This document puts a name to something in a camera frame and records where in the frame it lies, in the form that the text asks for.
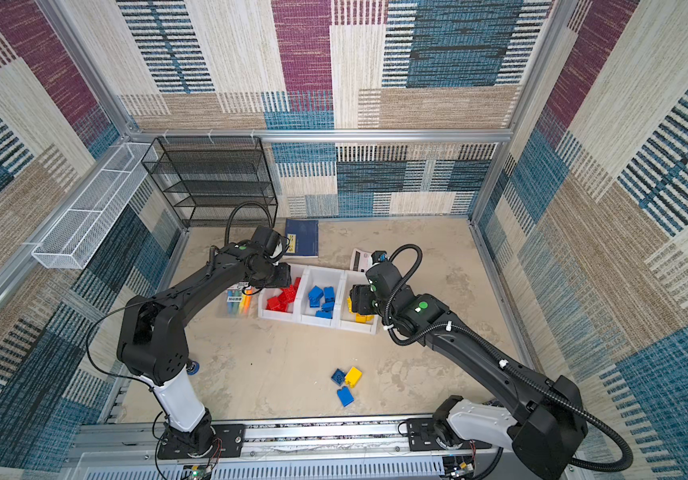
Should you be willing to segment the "red long lego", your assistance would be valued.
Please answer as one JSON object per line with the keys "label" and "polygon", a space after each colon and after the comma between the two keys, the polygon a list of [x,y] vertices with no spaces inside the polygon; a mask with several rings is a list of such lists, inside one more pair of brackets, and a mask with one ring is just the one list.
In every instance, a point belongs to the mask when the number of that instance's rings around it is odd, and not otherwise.
{"label": "red long lego", "polygon": [[294,303],[296,295],[297,287],[295,285],[291,285],[287,288],[284,288],[277,298],[278,301],[285,306],[285,308],[288,308],[289,305]]}
{"label": "red long lego", "polygon": [[288,302],[281,296],[271,297],[267,300],[266,309],[272,312],[286,313],[288,310]]}

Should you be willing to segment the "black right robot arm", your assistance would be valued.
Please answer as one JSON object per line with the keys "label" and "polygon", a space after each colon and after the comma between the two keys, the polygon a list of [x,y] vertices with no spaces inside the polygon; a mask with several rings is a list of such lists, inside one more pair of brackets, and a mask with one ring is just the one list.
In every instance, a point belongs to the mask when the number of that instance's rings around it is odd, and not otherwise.
{"label": "black right robot arm", "polygon": [[[443,442],[481,440],[510,450],[542,479],[557,479],[568,466],[596,472],[632,466],[634,454],[627,441],[584,409],[575,383],[565,376],[551,380],[514,360],[445,303],[431,294],[414,293],[392,262],[371,267],[364,280],[350,288],[349,298],[355,313],[381,316],[395,343],[419,343],[443,355],[500,402],[499,408],[488,408],[450,399],[436,421]],[[618,446],[620,459],[600,463],[576,457],[591,427]]]}

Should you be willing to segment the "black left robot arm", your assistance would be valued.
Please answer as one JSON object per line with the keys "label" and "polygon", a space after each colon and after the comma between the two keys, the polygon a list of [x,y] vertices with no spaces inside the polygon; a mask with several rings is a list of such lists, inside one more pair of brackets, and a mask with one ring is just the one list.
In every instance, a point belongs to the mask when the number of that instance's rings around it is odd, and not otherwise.
{"label": "black left robot arm", "polygon": [[211,415],[187,373],[185,327],[204,307],[241,282],[254,288],[291,285],[281,261],[287,241],[259,226],[249,240],[211,248],[206,264],[178,284],[151,297],[137,296],[123,313],[117,358],[149,387],[168,420],[166,439],[182,453],[201,457],[211,450]]}

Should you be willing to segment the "dark blue lego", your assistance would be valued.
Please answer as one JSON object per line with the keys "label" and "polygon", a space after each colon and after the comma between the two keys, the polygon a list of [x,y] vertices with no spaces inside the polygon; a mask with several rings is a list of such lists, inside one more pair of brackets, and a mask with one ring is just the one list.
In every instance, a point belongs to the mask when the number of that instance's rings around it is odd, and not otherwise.
{"label": "dark blue lego", "polygon": [[345,382],[345,378],[346,378],[346,374],[345,374],[342,370],[340,370],[340,369],[336,369],[336,370],[334,371],[334,373],[332,374],[332,376],[331,376],[331,380],[332,380],[337,386],[343,385],[344,382]]}

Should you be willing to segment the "blue lego bottom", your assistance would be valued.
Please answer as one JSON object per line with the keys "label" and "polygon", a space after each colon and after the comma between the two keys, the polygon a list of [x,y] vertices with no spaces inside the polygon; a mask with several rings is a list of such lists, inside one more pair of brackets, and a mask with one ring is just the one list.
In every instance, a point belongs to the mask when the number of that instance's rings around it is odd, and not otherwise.
{"label": "blue lego bottom", "polygon": [[350,389],[346,386],[337,390],[337,397],[343,407],[347,407],[354,402],[354,396]]}

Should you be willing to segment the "red long lego bottom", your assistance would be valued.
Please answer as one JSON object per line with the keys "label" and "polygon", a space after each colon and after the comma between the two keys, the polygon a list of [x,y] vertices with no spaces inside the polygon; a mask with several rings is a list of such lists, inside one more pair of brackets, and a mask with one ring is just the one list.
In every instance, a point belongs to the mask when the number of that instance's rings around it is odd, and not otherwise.
{"label": "red long lego bottom", "polygon": [[291,285],[287,288],[284,288],[277,298],[278,301],[285,306],[285,308],[288,308],[289,305],[294,303],[296,295],[297,287],[295,285]]}

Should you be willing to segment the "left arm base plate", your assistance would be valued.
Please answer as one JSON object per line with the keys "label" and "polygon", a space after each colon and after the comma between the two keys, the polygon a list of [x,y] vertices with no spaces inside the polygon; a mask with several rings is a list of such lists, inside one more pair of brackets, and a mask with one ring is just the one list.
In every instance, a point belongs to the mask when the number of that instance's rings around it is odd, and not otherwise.
{"label": "left arm base plate", "polygon": [[160,460],[237,458],[243,448],[245,424],[211,424],[193,432],[167,427],[156,456]]}

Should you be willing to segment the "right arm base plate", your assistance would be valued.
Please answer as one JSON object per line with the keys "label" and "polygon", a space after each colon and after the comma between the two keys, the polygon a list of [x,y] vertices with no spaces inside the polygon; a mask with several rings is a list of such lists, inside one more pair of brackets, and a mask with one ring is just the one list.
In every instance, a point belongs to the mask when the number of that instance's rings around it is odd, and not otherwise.
{"label": "right arm base plate", "polygon": [[398,424],[397,431],[408,441],[411,452],[469,453],[472,451],[472,444],[475,444],[478,449],[495,449],[490,443],[472,440],[460,440],[448,446],[436,434],[434,421],[430,417],[409,417]]}

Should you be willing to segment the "yellow square lego brick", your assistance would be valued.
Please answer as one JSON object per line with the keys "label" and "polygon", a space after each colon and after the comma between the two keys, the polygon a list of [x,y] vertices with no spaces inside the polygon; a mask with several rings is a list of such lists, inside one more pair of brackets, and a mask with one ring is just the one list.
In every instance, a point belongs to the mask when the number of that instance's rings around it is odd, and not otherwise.
{"label": "yellow square lego brick", "polygon": [[373,321],[373,318],[374,318],[373,315],[356,314],[355,315],[355,322],[356,323],[362,323],[362,324],[369,324]]}

